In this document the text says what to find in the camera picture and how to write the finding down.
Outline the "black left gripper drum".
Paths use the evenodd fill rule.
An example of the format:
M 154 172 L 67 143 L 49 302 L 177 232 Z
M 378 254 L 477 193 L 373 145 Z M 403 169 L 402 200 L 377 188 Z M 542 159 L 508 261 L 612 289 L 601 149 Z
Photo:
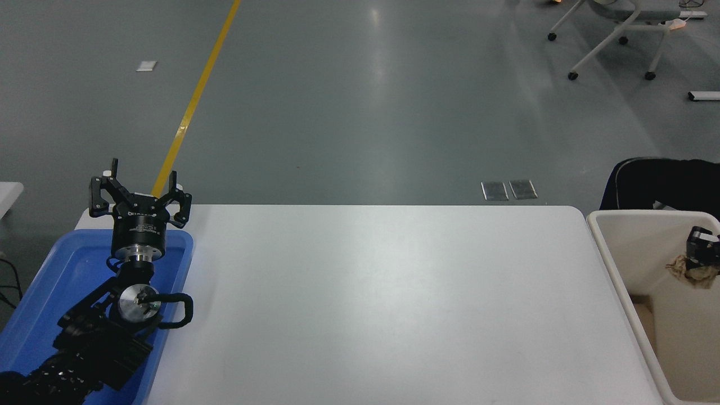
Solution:
M 153 260 L 165 255 L 165 233 L 169 222 L 167 207 L 144 194 L 131 194 L 113 207 L 114 227 L 111 238 L 111 256 L 126 260 L 131 251 L 141 247 Z

